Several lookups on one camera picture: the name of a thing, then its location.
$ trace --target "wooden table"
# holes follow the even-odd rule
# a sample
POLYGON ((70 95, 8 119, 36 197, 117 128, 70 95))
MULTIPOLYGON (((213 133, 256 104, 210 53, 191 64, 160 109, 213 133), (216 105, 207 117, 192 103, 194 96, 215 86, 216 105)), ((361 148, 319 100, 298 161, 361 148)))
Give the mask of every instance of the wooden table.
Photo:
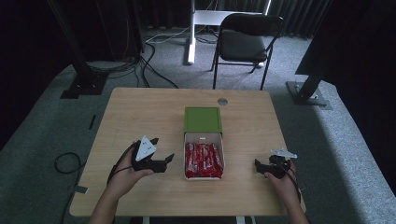
POLYGON ((90 216, 106 187, 111 167, 133 141, 158 137, 154 160, 175 157, 164 174, 141 179, 120 199, 117 216, 286 215, 254 159, 268 162, 270 149, 286 148, 268 92, 116 88, 110 97, 70 206, 74 216, 90 216), (219 105, 224 98, 227 105, 219 105), (185 106, 218 106, 225 168, 221 180, 184 178, 185 106))

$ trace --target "box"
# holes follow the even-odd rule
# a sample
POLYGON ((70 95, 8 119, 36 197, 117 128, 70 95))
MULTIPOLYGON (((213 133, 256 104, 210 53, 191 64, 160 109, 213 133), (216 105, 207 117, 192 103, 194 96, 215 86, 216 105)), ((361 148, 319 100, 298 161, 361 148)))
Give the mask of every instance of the box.
POLYGON ((222 178, 224 172, 224 149, 222 143, 221 115, 218 107, 188 106, 185 108, 183 148, 183 170, 187 180, 219 180, 222 178), (200 163, 200 166, 192 164, 192 151, 186 151, 188 149, 188 144, 199 144, 198 148, 201 148, 201 144, 207 144, 207 150, 205 153, 201 154, 205 154, 206 156, 208 154, 212 155, 214 157, 213 160, 216 160, 215 163, 211 163, 211 160, 207 162, 201 160, 202 163, 200 163), (212 144, 216 146, 217 150, 210 148, 212 144), (208 176, 207 173, 213 171, 211 170, 213 169, 211 165, 216 167, 216 172, 211 173, 213 176, 208 176))

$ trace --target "chair seat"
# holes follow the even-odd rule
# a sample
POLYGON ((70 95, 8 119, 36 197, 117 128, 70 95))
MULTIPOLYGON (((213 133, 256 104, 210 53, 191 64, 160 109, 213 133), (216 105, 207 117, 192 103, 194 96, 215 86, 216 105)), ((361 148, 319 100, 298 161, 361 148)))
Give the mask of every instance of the chair seat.
POLYGON ((262 63, 267 59, 267 52, 261 36, 227 31, 222 34, 219 50, 221 59, 225 61, 262 63))

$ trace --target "hand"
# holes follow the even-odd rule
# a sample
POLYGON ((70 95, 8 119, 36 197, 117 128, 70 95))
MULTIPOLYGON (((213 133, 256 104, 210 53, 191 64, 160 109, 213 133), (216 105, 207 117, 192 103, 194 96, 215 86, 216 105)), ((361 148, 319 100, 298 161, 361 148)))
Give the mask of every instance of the hand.
MULTIPOLYGON (((118 170, 131 166, 133 150, 134 149, 132 148, 127 152, 127 154, 117 167, 116 172, 118 170)), ((134 187, 139 179, 146 175, 152 174, 154 174, 152 170, 135 171, 133 167, 119 171, 114 174, 111 180, 108 182, 105 194, 109 194, 113 199, 118 200, 120 197, 128 193, 129 190, 134 187)))
MULTIPOLYGON (((290 161, 289 174, 290 176, 294 177, 294 180, 295 172, 296 166, 292 161, 290 161)), ((288 175, 283 176, 281 179, 274 177, 270 173, 265 173, 264 175, 275 187, 277 195, 279 196, 280 200, 282 200, 283 204, 285 204, 285 206, 288 207, 289 205, 293 206, 295 204, 300 204, 296 188, 288 175)))

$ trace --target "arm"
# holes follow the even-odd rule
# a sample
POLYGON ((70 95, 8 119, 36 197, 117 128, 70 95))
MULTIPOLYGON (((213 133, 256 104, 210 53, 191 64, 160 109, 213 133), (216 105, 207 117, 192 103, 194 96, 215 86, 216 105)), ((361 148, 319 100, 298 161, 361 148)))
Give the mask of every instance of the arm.
MULTIPOLYGON (((132 149, 126 154, 117 170, 131 166, 132 149)), ((146 175, 152 175, 151 170, 134 171, 129 168, 116 173, 108 182, 108 185, 100 197, 90 218, 90 224, 109 224, 116 215, 117 205, 120 197, 128 193, 136 182, 146 175)))
MULTIPOLYGON (((294 163, 291 163, 289 174, 294 176, 293 171, 296 171, 294 163)), ((271 175, 270 173, 265 173, 265 177, 269 179, 271 184, 275 187, 276 193, 280 200, 285 204, 288 211, 290 224, 299 223, 305 224, 309 223, 306 219, 303 208, 300 205, 300 201, 297 196, 296 188, 290 178, 285 175, 282 179, 278 179, 271 175)))

